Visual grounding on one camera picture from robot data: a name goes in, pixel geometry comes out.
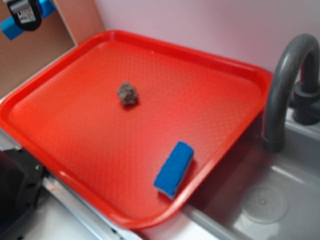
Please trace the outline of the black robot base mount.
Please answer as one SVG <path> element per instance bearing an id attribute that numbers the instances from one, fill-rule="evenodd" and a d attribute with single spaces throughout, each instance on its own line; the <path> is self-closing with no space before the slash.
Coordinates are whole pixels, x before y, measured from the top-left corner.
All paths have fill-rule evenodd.
<path id="1" fill-rule="evenodd" d="M 0 234 L 36 205 L 44 166 L 25 149 L 0 152 Z"/>

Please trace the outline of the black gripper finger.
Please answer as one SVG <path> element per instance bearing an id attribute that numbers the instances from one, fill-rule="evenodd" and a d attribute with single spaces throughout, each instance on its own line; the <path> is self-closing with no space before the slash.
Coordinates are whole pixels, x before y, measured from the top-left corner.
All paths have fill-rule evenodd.
<path id="1" fill-rule="evenodd" d="M 15 24 L 23 31 L 35 31 L 42 23 L 38 0 L 9 0 L 6 3 Z"/>

